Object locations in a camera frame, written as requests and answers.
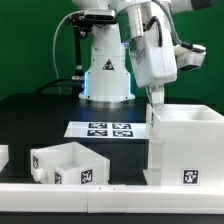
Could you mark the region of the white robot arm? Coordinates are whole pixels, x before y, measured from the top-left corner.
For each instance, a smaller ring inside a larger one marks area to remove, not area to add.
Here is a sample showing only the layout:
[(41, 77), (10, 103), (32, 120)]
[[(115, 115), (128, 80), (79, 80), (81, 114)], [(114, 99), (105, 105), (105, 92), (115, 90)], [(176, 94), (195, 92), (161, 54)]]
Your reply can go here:
[(129, 56), (139, 87), (151, 107), (164, 108), (164, 85), (179, 69), (203, 63), (206, 48), (181, 40), (172, 16), (216, 6), (220, 0), (71, 0), (80, 11), (81, 34), (93, 33), (91, 65), (81, 98), (97, 103), (132, 100)]

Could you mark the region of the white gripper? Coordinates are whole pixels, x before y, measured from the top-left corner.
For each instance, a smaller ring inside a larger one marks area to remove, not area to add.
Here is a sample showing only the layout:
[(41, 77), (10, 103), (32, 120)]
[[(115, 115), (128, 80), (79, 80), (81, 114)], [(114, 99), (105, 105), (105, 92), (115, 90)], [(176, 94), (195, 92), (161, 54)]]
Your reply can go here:
[(158, 45), (156, 28), (146, 31), (140, 38), (139, 51), (131, 54), (131, 63), (138, 87), (146, 87), (151, 107), (164, 111), (164, 85), (177, 78), (177, 65), (173, 43), (168, 29), (162, 30), (162, 46)]

